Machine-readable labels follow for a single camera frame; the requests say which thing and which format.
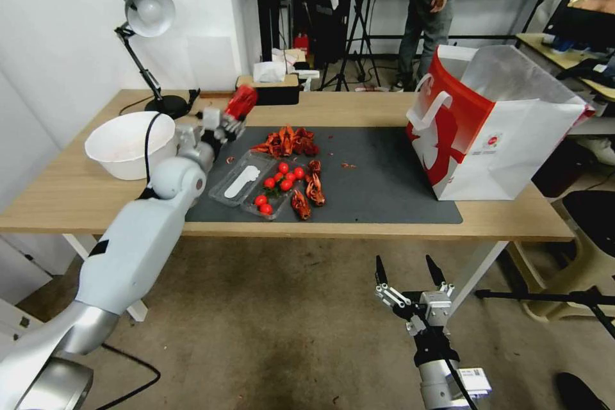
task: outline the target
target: crayfish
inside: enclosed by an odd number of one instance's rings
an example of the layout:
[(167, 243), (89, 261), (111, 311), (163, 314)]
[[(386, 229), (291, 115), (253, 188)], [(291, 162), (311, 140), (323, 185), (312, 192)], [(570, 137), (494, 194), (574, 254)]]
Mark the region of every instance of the crayfish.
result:
[(316, 206), (325, 204), (325, 195), (320, 184), (320, 160), (312, 160), (309, 164), (309, 173), (306, 173), (306, 195)]
[(278, 132), (269, 133), (267, 140), (252, 147), (252, 150), (266, 152), (275, 158), (290, 157), (293, 152), (313, 157), (320, 152), (313, 139), (314, 132), (303, 127), (294, 131), (291, 126), (286, 125)]
[(312, 209), (309, 207), (308, 200), (297, 189), (295, 189), (294, 191), (293, 199), (291, 200), (290, 204), (297, 212), (299, 218), (303, 221), (307, 220), (311, 216)]

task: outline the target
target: lamp shade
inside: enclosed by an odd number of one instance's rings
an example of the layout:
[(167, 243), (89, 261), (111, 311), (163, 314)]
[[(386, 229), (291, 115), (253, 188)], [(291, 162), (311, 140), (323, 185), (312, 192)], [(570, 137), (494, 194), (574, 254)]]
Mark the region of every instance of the lamp shade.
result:
[(175, 19), (173, 0), (124, 0), (126, 20), (142, 37), (164, 34)]

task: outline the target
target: white bowl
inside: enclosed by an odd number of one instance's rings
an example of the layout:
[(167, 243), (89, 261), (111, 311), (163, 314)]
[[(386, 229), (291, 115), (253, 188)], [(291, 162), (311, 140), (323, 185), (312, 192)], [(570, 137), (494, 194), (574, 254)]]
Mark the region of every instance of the white bowl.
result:
[[(145, 132), (157, 112), (133, 112), (105, 122), (85, 140), (85, 153), (119, 179), (145, 178)], [(160, 115), (149, 133), (149, 168), (177, 154), (175, 122)]]

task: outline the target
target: gray desk mat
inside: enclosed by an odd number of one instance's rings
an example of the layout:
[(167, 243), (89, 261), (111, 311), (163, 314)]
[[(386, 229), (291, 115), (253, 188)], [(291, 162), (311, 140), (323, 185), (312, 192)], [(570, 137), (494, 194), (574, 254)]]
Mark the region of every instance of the gray desk mat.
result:
[[(243, 136), (225, 146), (207, 178), (206, 190), (188, 212), (192, 222), (258, 222), (262, 218), (231, 208), (208, 197), (233, 167), (225, 159), (240, 159), (250, 147), (265, 141), (279, 127), (248, 127)], [(427, 176), (402, 127), (316, 127), (316, 157), (322, 162), (324, 207), (312, 207), (311, 221), (319, 223), (458, 224), (463, 220), (455, 202), (436, 199)], [(292, 155), (308, 164), (311, 158)], [(357, 168), (343, 168), (349, 163)], [(278, 222), (298, 222), (290, 204)]]

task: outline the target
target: man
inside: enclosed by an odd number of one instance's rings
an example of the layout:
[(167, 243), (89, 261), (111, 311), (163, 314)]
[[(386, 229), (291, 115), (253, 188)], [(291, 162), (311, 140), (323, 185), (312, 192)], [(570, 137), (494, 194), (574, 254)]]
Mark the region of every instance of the man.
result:
[(399, 45), (398, 83), (405, 91), (412, 91), (412, 60), (416, 54), (421, 32), (424, 34), (423, 54), (418, 66), (417, 79), (427, 73), (436, 47), (448, 41), (453, 19), (452, 0), (410, 0), (408, 18), (402, 43)]

